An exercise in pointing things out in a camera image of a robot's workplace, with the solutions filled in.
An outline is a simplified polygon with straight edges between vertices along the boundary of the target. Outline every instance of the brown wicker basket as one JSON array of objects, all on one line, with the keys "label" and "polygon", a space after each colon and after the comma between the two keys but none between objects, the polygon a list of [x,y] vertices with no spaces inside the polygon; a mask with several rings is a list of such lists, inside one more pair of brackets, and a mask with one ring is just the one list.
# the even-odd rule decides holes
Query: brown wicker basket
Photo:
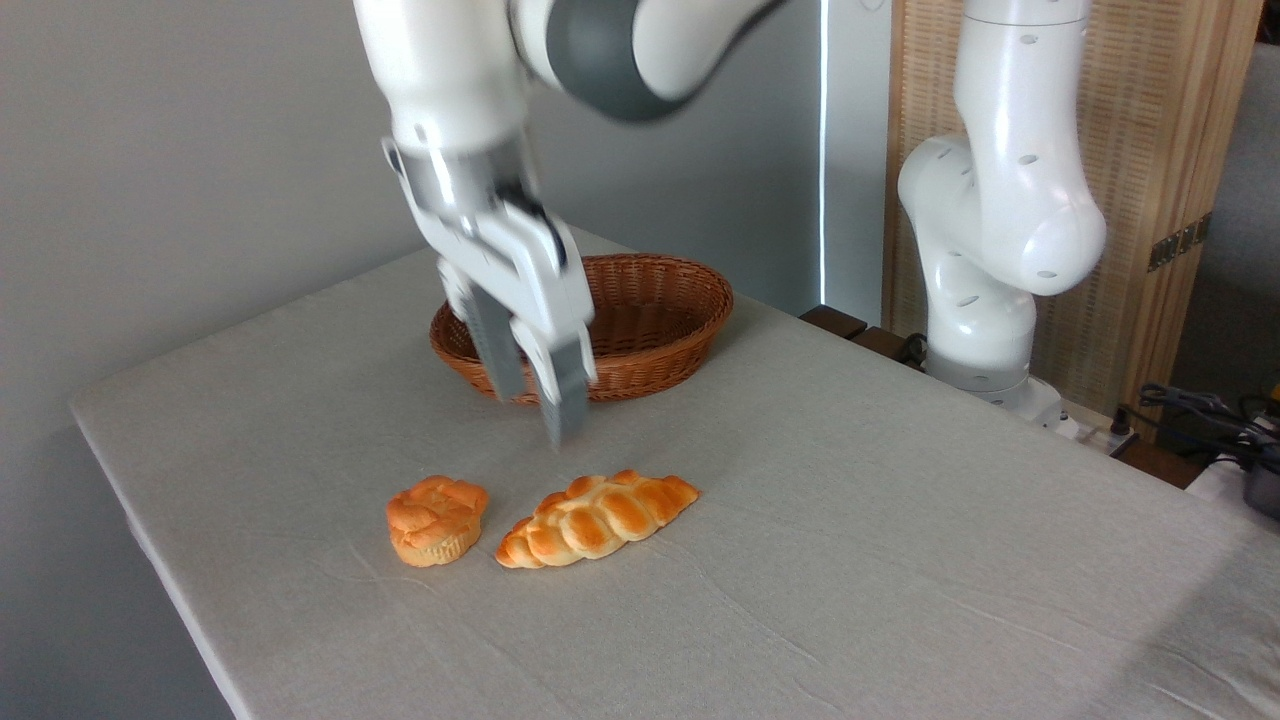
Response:
[{"label": "brown wicker basket", "polygon": [[[662,392],[692,375],[707,360],[712,340],[733,310],[733,291],[716,270],[669,255],[596,255],[582,259],[595,319],[588,328],[596,382],[595,402]],[[467,325],[448,304],[431,320],[431,348],[471,387],[493,397]],[[525,363],[526,392],[515,398],[536,405],[532,370]]]}]

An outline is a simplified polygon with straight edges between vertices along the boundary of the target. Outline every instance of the bread roll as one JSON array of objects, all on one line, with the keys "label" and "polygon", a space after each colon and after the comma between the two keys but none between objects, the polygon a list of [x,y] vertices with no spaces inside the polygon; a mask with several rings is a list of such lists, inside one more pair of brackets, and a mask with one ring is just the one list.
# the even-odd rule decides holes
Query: bread roll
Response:
[{"label": "bread roll", "polygon": [[504,568],[596,560],[658,532],[699,495],[676,475],[655,479],[623,470],[608,479],[582,477],[564,492],[547,496],[531,516],[516,523],[495,557]]},{"label": "bread roll", "polygon": [[483,487],[431,475],[387,503],[392,547],[415,568],[453,562],[480,537],[488,505]]}]

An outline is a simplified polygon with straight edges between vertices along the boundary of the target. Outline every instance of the table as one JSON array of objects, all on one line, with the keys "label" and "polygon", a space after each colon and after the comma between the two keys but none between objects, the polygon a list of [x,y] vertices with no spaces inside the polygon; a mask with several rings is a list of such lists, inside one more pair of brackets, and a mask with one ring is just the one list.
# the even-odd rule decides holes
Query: table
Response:
[{"label": "table", "polygon": [[[73,401],[237,716],[1280,716],[1280,541],[1251,523],[745,297],[698,374],[557,452],[433,355],[434,268]],[[625,468],[703,497],[599,561],[493,560]],[[434,473],[489,489],[485,532],[408,568],[384,505]]]}]

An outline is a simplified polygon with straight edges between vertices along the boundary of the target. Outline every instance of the bread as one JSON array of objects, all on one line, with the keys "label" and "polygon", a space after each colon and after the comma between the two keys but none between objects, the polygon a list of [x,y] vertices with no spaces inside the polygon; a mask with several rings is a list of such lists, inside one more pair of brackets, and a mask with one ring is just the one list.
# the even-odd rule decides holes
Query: bread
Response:
[{"label": "bread", "polygon": [[655,479],[623,470],[609,479],[579,478],[516,523],[498,544],[495,557],[504,568],[596,560],[658,532],[699,495],[698,488],[675,475]]},{"label": "bread", "polygon": [[488,505],[483,487],[431,475],[387,503],[392,547],[416,568],[453,562],[480,537]]}]

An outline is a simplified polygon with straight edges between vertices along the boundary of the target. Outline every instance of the wooden panel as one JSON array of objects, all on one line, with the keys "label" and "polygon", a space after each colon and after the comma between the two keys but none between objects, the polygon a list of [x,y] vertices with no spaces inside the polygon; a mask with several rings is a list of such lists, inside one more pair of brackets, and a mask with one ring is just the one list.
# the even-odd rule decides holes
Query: wooden panel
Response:
[{"label": "wooden panel", "polygon": [[[890,190],[906,155],[963,129],[951,97],[955,0],[900,0],[895,12]],[[1032,370],[1110,414],[1146,379],[1165,382],[1199,251],[1147,273],[1151,247],[1212,206],[1261,0],[1094,0],[1079,91],[1080,151],[1107,218],[1107,246],[1076,288],[1038,299]],[[924,331],[925,296],[910,222],[886,222],[886,327]]]}]

